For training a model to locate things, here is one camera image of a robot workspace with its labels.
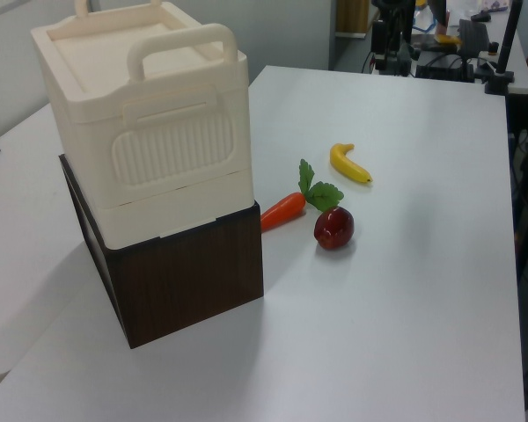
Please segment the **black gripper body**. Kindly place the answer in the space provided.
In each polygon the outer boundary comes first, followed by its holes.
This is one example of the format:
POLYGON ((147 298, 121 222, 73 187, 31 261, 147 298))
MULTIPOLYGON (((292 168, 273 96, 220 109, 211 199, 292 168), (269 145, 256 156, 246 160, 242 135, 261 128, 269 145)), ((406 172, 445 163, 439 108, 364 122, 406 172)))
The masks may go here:
POLYGON ((414 21, 415 0, 384 0, 380 2, 382 20, 386 24, 387 49, 399 49, 410 44, 414 21))

